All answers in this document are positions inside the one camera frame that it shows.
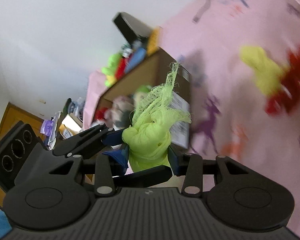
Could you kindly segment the red plush toy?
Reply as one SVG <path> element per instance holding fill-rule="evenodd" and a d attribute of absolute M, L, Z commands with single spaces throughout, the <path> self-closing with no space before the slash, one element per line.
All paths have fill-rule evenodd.
<path fill-rule="evenodd" d="M 115 72 L 115 79 L 120 80 L 125 75 L 126 58 L 122 58 Z"/>

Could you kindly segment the green yellow plush toy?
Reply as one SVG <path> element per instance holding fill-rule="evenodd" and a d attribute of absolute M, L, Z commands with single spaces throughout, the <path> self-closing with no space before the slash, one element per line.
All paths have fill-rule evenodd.
<path fill-rule="evenodd" d="M 111 87 L 117 81 L 115 74 L 121 59 L 122 55 L 120 53 L 113 54 L 109 57 L 107 66 L 101 69 L 101 72 L 106 76 L 104 82 L 106 87 Z"/>

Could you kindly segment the white red plush in box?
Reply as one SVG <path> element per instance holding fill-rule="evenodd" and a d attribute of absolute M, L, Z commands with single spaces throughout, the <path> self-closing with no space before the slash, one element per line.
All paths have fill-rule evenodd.
<path fill-rule="evenodd" d="M 107 127 L 111 127 L 111 109 L 107 107 L 103 107 L 99 110 L 96 110 L 93 121 L 90 127 L 94 127 L 96 125 L 105 124 Z"/>

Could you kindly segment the pink plush bear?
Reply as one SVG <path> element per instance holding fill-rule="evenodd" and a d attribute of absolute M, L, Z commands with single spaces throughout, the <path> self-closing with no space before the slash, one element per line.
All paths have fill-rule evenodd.
<path fill-rule="evenodd" d="M 114 99 L 111 108 L 111 121 L 115 130 L 130 126 L 130 115 L 134 111 L 134 102 L 128 96 L 118 96 Z"/>

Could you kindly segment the pink printed tablecloth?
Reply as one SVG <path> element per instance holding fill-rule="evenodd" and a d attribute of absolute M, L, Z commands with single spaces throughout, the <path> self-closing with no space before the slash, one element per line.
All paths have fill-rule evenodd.
<path fill-rule="evenodd" d="M 194 0 L 161 29 L 160 45 L 191 73 L 193 149 L 204 158 L 229 155 L 293 194 L 289 228 L 300 237 L 300 104 L 291 114 L 268 115 L 242 46 L 262 47 L 277 64 L 300 46 L 300 0 Z M 211 129 L 212 138 L 198 131 Z"/>

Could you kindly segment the yellow mesh scarf bundle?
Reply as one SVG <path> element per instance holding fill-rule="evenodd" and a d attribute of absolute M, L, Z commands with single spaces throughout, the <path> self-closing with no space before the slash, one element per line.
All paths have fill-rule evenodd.
<path fill-rule="evenodd" d="M 239 57 L 254 71 L 255 85 L 263 95 L 270 97 L 279 90 L 281 78 L 287 68 L 269 58 L 262 47 L 242 46 L 239 50 Z"/>

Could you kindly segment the neon green mesh bundle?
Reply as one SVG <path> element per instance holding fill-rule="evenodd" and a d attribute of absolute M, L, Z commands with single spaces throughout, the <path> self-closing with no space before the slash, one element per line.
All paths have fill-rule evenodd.
<path fill-rule="evenodd" d="M 132 125 L 122 133 L 123 142 L 129 146 L 129 164 L 133 172 L 169 166 L 167 149 L 171 144 L 171 127 L 180 121 L 191 123 L 189 111 L 171 107 L 179 67 L 179 63 L 171 63 L 165 82 L 153 87 L 141 100 Z"/>

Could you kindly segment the green smiling plush doll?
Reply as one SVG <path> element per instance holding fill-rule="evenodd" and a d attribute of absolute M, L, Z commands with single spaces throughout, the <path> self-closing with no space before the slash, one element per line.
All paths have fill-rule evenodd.
<path fill-rule="evenodd" d="M 150 85 L 141 85 L 134 93 L 133 100 L 134 106 L 137 107 L 143 98 L 151 91 L 152 86 Z"/>

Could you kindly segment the brown cardboard box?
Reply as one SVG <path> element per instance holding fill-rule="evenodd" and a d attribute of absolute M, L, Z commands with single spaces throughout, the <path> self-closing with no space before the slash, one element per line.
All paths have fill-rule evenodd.
<path fill-rule="evenodd" d="M 141 87 L 152 90 L 137 104 L 124 138 L 130 150 L 158 154 L 170 144 L 186 149 L 191 122 L 190 76 L 164 50 L 146 58 L 100 97 L 97 109 L 112 107 L 119 96 L 128 96 Z"/>

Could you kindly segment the yellow book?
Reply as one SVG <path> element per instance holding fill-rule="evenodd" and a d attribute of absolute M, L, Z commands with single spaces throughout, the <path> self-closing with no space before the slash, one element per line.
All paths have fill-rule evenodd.
<path fill-rule="evenodd" d="M 150 34 L 147 42 L 146 55 L 151 56 L 159 49 L 160 27 L 156 27 Z"/>

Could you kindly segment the blue glasses case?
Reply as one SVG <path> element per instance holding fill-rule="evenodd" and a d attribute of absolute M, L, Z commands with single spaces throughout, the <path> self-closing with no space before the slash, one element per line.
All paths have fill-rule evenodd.
<path fill-rule="evenodd" d="M 147 50 L 143 47 L 138 48 L 134 54 L 130 57 L 126 67 L 125 67 L 125 71 L 124 73 L 127 74 L 128 72 L 130 72 L 133 68 L 135 68 L 139 63 L 141 63 L 147 54 Z"/>

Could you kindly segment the small panda plush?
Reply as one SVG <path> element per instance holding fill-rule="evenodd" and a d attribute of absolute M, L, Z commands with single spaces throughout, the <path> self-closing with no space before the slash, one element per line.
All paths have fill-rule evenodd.
<path fill-rule="evenodd" d="M 124 58 L 129 58 L 132 53 L 133 53 L 133 48 L 130 46 L 130 44 L 124 44 L 121 47 L 121 55 Z"/>

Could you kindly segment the black smartphone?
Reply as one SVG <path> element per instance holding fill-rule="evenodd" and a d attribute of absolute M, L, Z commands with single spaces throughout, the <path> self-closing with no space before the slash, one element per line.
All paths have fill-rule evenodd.
<path fill-rule="evenodd" d="M 112 22 L 130 45 L 137 40 L 143 42 L 153 31 L 151 27 L 123 11 L 118 12 Z"/>

